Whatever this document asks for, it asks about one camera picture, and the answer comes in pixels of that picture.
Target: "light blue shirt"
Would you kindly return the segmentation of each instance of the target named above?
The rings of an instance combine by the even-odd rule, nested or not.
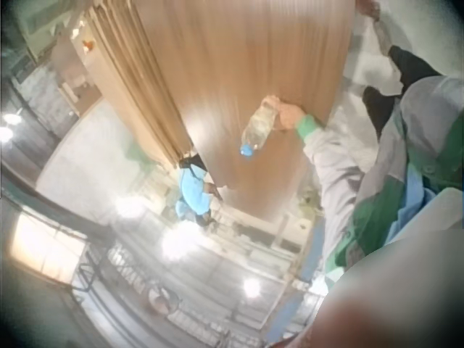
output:
[[[203,179],[207,172],[196,165],[192,165],[191,169],[194,171],[196,178],[190,168],[181,169],[179,187],[189,207],[197,215],[203,215],[210,210],[211,203],[210,195],[203,192]]]
[[[398,219],[390,227],[386,244],[435,196],[434,192],[424,187],[422,175],[409,163],[407,165],[405,193],[402,197],[401,208],[398,210]]]

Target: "shoe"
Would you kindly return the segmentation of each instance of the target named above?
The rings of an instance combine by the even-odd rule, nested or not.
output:
[[[377,35],[378,45],[380,46],[380,51],[385,57],[387,57],[389,55],[390,48],[393,46],[390,34],[386,29],[385,23],[381,20],[376,20],[373,25],[374,31]]]

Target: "wood grain surface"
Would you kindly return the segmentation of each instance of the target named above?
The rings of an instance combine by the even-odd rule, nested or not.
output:
[[[295,132],[251,159],[241,133],[267,94],[325,122],[341,80],[355,0],[134,0],[196,150],[226,203],[264,220],[307,170]]]

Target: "window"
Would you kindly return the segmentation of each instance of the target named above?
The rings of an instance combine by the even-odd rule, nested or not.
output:
[[[86,243],[22,212],[14,233],[11,256],[29,268],[62,283],[70,283]]]

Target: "work uniform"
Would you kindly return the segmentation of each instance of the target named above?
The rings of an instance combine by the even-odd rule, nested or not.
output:
[[[381,248],[442,189],[463,189],[464,81],[433,76],[397,100],[364,174],[339,137],[311,116],[298,124],[321,184],[326,271]]]
[[[182,197],[197,215],[203,215],[210,211],[211,197],[203,191],[203,179],[206,174],[206,170],[196,165],[181,169],[179,187]]]

